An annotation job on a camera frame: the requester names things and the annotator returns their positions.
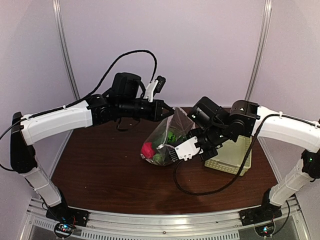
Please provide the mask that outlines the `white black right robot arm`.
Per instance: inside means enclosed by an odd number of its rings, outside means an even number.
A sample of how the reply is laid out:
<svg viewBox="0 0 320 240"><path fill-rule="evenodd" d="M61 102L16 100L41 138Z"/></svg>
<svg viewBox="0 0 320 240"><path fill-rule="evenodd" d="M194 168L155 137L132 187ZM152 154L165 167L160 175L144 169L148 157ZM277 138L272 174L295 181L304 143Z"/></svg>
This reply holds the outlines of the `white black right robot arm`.
<svg viewBox="0 0 320 240"><path fill-rule="evenodd" d="M268 220L285 201L307 183L320 177L320 124L271 110L258 103L237 100L229 110L210 98L202 97L190 110L188 117L197 128L191 133L197 140L192 144L202 150L203 159L217 155L217 148L226 141L251 137L279 143L282 147L300 148L301 155L292 170L278 184L265 192L262 206L256 210L259 220Z"/></svg>

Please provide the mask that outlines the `clear zip top bag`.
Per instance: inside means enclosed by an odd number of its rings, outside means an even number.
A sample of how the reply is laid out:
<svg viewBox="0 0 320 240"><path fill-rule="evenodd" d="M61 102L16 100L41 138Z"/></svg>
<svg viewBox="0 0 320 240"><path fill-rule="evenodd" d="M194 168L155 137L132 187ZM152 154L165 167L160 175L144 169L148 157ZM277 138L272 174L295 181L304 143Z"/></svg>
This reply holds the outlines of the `clear zip top bag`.
<svg viewBox="0 0 320 240"><path fill-rule="evenodd" d="M187 139L187 134L195 128L187 112L180 107L174 108L174 114L162 120L144 141L140 156L155 166L165 167L173 163L169 153Z"/></svg>

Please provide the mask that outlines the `green striped toy watermelon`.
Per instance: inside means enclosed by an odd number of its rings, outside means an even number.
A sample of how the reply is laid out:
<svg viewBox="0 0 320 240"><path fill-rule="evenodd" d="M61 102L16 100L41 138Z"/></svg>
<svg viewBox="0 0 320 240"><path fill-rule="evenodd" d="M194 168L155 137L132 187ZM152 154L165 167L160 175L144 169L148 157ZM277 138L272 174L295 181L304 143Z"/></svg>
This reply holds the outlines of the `green striped toy watermelon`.
<svg viewBox="0 0 320 240"><path fill-rule="evenodd" d="M178 140L178 137L175 135L175 133L169 130L167 132L167 143L168 144L175 143L177 140Z"/></svg>

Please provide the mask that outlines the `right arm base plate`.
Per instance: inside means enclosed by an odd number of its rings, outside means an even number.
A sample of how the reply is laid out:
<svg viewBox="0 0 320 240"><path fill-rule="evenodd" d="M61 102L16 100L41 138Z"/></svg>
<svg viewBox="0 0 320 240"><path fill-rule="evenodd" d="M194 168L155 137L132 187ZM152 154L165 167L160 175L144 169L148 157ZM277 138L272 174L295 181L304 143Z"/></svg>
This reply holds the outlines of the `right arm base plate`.
<svg viewBox="0 0 320 240"><path fill-rule="evenodd" d="M280 207L264 206L243 209L238 213L243 226L272 221L283 215Z"/></svg>

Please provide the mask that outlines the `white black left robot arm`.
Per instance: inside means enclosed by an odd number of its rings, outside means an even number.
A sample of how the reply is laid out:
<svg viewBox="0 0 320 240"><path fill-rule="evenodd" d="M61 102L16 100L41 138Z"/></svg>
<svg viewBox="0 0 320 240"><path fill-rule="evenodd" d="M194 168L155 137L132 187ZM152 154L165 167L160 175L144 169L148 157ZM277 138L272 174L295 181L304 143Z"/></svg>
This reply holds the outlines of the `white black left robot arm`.
<svg viewBox="0 0 320 240"><path fill-rule="evenodd" d="M158 76L147 87L133 73L120 72L114 76L111 87L102 94L89 94L76 104L63 105L44 113L16 112L12 117L10 133L10 166L23 176L34 191L52 208L61 222L72 218L63 194L52 183L51 176L66 144L75 129L99 126L123 118L159 122L171 116L174 110L163 100L155 99L166 79ZM55 144L56 155L51 157L50 170L41 165L34 144L44 140L60 140Z"/></svg>

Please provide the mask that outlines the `red toy apple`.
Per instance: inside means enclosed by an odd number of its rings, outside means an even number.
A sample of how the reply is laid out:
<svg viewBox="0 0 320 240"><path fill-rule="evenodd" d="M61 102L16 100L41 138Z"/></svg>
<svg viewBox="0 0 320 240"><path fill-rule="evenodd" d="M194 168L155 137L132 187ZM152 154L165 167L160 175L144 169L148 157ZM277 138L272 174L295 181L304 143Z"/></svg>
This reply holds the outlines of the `red toy apple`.
<svg viewBox="0 0 320 240"><path fill-rule="evenodd" d="M152 142L145 142L141 148L141 157L146 160L150 160L156 154L156 151L153 149Z"/></svg>

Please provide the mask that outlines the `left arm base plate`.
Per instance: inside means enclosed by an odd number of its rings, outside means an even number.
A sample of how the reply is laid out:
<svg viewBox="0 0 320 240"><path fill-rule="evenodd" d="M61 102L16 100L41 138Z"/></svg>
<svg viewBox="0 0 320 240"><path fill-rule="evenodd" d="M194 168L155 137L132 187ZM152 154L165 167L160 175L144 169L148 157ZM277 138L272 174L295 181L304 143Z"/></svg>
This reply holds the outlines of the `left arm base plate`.
<svg viewBox="0 0 320 240"><path fill-rule="evenodd" d="M45 217L72 226L86 227L89 212L87 210L81 210L68 206L49 206Z"/></svg>

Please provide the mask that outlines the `dark green toy vegetable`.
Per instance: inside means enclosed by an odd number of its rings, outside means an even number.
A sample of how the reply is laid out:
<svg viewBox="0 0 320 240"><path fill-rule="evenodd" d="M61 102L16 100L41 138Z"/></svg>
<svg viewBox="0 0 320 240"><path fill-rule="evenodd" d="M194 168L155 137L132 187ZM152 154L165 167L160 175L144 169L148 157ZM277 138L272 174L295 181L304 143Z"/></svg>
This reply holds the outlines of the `dark green toy vegetable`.
<svg viewBox="0 0 320 240"><path fill-rule="evenodd" d="M153 157L152 157L153 163L157 166L165 166L168 164L167 160L166 160L166 155L163 155L161 153L156 153Z"/></svg>

